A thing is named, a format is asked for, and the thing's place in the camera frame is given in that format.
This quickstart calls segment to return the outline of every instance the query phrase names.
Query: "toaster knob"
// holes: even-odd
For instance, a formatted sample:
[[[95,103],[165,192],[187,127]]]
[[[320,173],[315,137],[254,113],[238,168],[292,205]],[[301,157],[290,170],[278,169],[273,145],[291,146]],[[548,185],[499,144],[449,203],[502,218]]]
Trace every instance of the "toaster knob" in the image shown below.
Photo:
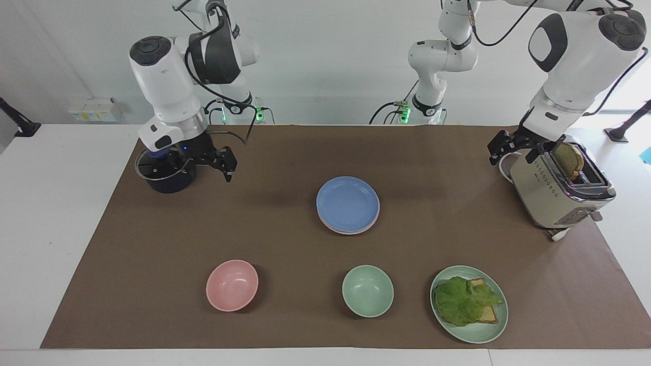
[[[599,211],[591,212],[590,213],[590,218],[592,218],[592,220],[594,222],[603,221],[603,216],[602,216],[601,212],[599,212]]]

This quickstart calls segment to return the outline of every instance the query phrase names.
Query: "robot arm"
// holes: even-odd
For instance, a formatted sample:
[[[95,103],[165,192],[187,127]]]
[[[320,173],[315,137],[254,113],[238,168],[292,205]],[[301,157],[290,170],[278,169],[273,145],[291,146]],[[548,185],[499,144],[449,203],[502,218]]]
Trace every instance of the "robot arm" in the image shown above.
[[[529,53],[548,73],[514,133],[490,142],[491,163],[522,148],[527,161],[552,151],[565,131],[637,58],[646,36],[642,14],[595,8],[560,12],[544,19],[529,41]]]
[[[440,72],[463,72],[475,66],[474,16],[484,1],[495,0],[445,0],[439,29],[447,39],[417,42],[409,50],[409,64],[419,75],[419,87],[409,98],[410,122],[437,122],[447,87]],[[531,0],[504,1],[531,6]],[[529,42],[531,57],[549,78],[518,131],[503,131],[489,144],[492,163],[521,148],[535,148],[531,161],[534,154],[552,149],[595,97],[633,62],[646,34],[640,13],[616,11],[606,0],[538,0],[533,7],[559,12],[547,17]]]
[[[150,36],[132,46],[133,74],[154,107],[154,116],[139,130],[139,136],[156,156],[169,152],[184,161],[193,159],[219,169],[230,182],[237,160],[229,147],[214,147],[193,81],[221,85],[228,109],[253,119],[255,110],[245,112],[253,97],[241,75],[242,55],[235,42],[241,37],[239,27],[231,24],[224,0],[190,0],[179,6],[195,12],[204,9],[207,32],[174,38]],[[255,47],[252,50],[245,64],[257,60]]]

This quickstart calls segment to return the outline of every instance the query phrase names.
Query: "toaster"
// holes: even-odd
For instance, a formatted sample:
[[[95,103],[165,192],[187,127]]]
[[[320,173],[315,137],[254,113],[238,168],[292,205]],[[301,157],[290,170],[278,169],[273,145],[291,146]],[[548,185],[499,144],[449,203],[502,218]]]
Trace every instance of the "toaster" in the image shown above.
[[[570,180],[553,153],[539,156],[533,163],[523,153],[511,167],[513,185],[533,221],[545,229],[567,229],[590,217],[601,221],[599,209],[616,197],[616,191],[594,158],[576,139],[566,143],[583,155],[584,168]]]

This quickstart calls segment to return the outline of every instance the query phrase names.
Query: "bread slice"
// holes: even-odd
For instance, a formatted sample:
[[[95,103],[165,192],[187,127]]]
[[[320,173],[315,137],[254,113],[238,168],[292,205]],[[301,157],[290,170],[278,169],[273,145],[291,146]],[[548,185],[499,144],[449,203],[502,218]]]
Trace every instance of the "bread slice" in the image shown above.
[[[486,280],[483,278],[476,278],[476,279],[471,279],[470,280],[470,285],[471,286],[479,286],[479,285],[485,285]],[[493,307],[490,306],[484,306],[482,309],[482,315],[479,317],[479,320],[477,320],[478,323],[484,323],[484,324],[497,324],[497,315],[495,315],[495,310],[493,310]]]
[[[493,307],[484,306],[482,309],[482,316],[479,317],[477,322],[484,324],[497,324],[497,315],[495,315],[495,310],[493,310]]]
[[[475,279],[470,280],[470,285],[472,287],[479,286],[479,285],[485,285],[485,284],[486,284],[486,280],[483,279],[483,278],[475,278]]]
[[[568,143],[562,143],[554,152],[554,157],[570,180],[575,180],[579,177],[585,161],[583,160],[581,151],[577,147]]]

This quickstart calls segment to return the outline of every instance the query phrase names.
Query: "blue plate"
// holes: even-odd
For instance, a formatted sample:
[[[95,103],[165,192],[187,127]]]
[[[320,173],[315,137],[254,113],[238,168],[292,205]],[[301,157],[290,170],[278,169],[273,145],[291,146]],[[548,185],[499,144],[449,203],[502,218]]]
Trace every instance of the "blue plate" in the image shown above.
[[[340,176],[321,187],[316,195],[316,210],[330,229],[357,234],[378,218],[380,199],[363,180]]]

